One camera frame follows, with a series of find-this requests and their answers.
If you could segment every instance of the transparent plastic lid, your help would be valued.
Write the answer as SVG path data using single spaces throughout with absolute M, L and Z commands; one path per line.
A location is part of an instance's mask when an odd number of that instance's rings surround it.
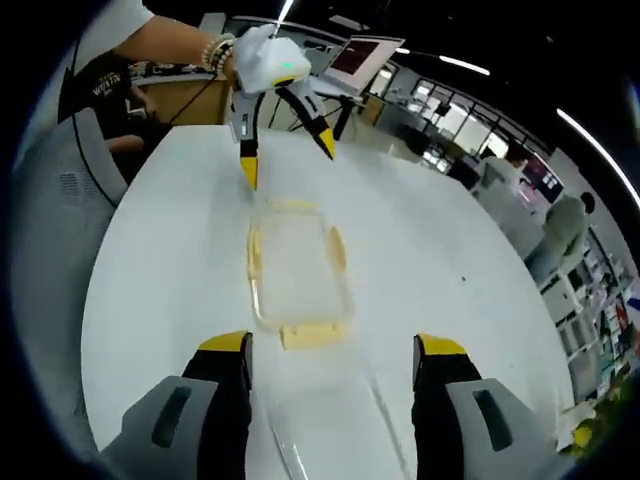
M 352 310 L 346 254 L 320 212 L 300 202 L 267 203 L 252 218 L 248 254 L 255 314 L 283 343 L 342 335 Z
M 354 342 L 283 350 L 270 370 L 262 398 L 289 478 L 410 478 L 379 382 Z

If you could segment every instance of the black t-shirt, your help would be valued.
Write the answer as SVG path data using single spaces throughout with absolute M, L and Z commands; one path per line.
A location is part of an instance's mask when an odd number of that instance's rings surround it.
M 67 78 L 60 95 L 60 118 L 91 107 L 105 138 L 127 133 L 125 98 L 131 90 L 129 64 L 113 52 L 96 57 L 74 78 Z

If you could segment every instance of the clear plastic container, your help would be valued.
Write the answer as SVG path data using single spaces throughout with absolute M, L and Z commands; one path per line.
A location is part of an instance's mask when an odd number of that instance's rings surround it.
M 301 202 L 268 202 L 253 216 L 249 281 L 258 322 L 285 348 L 342 338 L 351 319 L 346 253 L 337 228 Z

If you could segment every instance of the ceiling light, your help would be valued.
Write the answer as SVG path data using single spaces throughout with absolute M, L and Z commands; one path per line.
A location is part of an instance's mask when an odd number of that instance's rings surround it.
M 287 18 L 291 5 L 293 5 L 293 0 L 285 0 L 282 10 L 280 10 L 280 15 L 278 15 L 278 24 L 284 22 L 284 19 Z
M 357 30 L 359 32 L 362 30 L 369 30 L 369 27 L 365 24 L 347 17 L 343 17 L 342 15 L 334 15 L 333 17 L 329 18 L 329 21 L 337 23 L 338 25 L 342 25 L 343 27 L 350 28 L 351 30 Z
M 491 73 L 486 68 L 478 67 L 477 65 L 473 65 L 472 63 L 463 62 L 462 60 L 456 60 L 455 58 L 445 57 L 444 55 L 440 55 L 440 60 L 447 63 L 452 63 L 453 65 L 457 65 L 458 67 L 468 68 L 469 70 L 473 70 L 474 72 L 482 73 L 483 75 L 490 75 Z
M 468 112 L 467 112 L 464 108 L 462 108 L 460 105 L 457 105 L 457 104 L 455 104 L 455 103 L 451 103 L 450 105 L 451 105 L 451 108 L 453 108 L 454 110 L 456 110 L 456 111 L 460 112 L 460 113 L 461 113 L 461 114 L 463 114 L 463 115 L 466 115 L 466 114 L 468 113 Z
M 582 128 L 582 125 L 576 122 L 573 118 L 571 118 L 569 115 L 567 115 L 565 112 L 563 112 L 559 108 L 556 110 L 556 112 L 558 112 L 558 115 L 560 116 L 560 118 L 562 118 L 565 122 L 567 122 L 580 135 L 582 135 L 584 139 L 587 142 L 589 142 L 593 146 L 593 148 L 595 148 L 598 151 L 598 153 L 600 153 L 600 155 L 604 157 L 604 159 L 609 163 L 609 165 L 611 165 L 611 168 L 613 168 L 613 171 L 616 172 L 618 177 L 620 177 L 620 180 L 622 180 L 622 183 L 624 184 L 624 186 L 627 187 L 627 190 L 631 194 L 631 197 L 633 197 L 633 199 L 635 200 L 637 207 L 640 208 L 640 196 L 638 196 L 638 192 L 636 192 L 635 188 L 633 188 L 631 181 L 624 174 L 624 172 L 622 171 L 620 166 L 616 163 L 616 161 L 613 159 L 611 154 L 607 152 L 604 149 L 604 147 L 600 145 L 600 143 L 595 138 L 593 138 L 593 136 L 589 132 L 587 132 L 584 128 Z

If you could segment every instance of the black cable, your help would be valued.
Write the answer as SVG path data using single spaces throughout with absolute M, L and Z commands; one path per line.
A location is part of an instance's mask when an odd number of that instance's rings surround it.
M 278 113 L 278 107 L 280 106 L 280 101 L 282 100 L 282 97 L 278 97 L 278 101 L 276 102 L 276 107 L 273 109 L 273 113 L 271 114 L 271 120 L 269 120 L 269 127 L 271 128 L 271 126 L 273 125 L 273 121 L 276 118 L 276 113 Z
M 76 61 L 78 58 L 78 49 L 80 48 L 81 39 L 82 39 L 82 35 L 78 38 L 78 41 L 76 42 L 76 48 L 73 52 L 73 60 L 71 61 L 71 78 L 75 77 Z M 80 152 L 80 158 L 82 159 L 82 163 L 84 163 L 85 168 L 89 172 L 89 176 L 91 177 L 91 180 L 93 180 L 93 183 L 95 183 L 96 187 L 98 187 L 98 191 L 102 194 L 105 200 L 109 202 L 109 204 L 113 208 L 117 208 L 118 206 L 114 203 L 113 200 L 111 200 L 109 195 L 107 195 L 107 192 L 104 191 L 104 189 L 102 188 L 102 185 L 100 185 L 100 183 L 96 179 L 96 176 L 93 174 L 93 170 L 91 170 L 91 167 L 89 166 L 89 162 L 87 162 L 87 157 L 85 156 L 84 150 L 82 149 L 82 145 L 81 145 L 82 142 L 80 142 L 80 134 L 78 133 L 78 122 L 76 120 L 76 112 L 73 112 L 71 114 L 71 120 L 73 123 L 73 132 L 76 137 L 76 145 L 78 147 L 78 152 Z
M 331 115 L 333 115 L 334 113 L 336 113 L 338 110 L 340 110 L 342 108 L 342 106 L 339 106 L 338 108 L 336 108 L 335 110 L 332 110 L 331 112 L 327 113 L 324 118 L 329 118 Z M 293 124 L 289 127 L 289 129 L 287 130 L 287 132 L 295 132 L 296 130 L 298 130 L 299 128 L 302 128 L 303 125 L 302 123 L 300 125 L 296 125 L 296 123 L 298 123 L 298 120 L 296 119 Z
M 209 80 L 204 87 L 202 87 L 200 90 L 198 90 L 198 92 L 193 96 L 193 98 L 191 100 L 189 100 L 187 103 L 184 104 L 184 106 L 178 110 L 178 113 L 176 113 L 173 117 L 171 117 L 171 120 L 169 120 L 169 125 L 173 125 L 173 122 L 176 118 L 178 118 L 180 116 L 180 114 L 182 112 L 184 112 L 189 105 L 191 105 L 193 102 L 196 101 L 196 99 L 202 95 L 202 93 L 209 87 L 209 85 L 211 85 L 213 82 L 215 82 L 215 80 L 217 79 L 217 76 L 214 75 L 213 78 L 211 78 L 211 80 Z

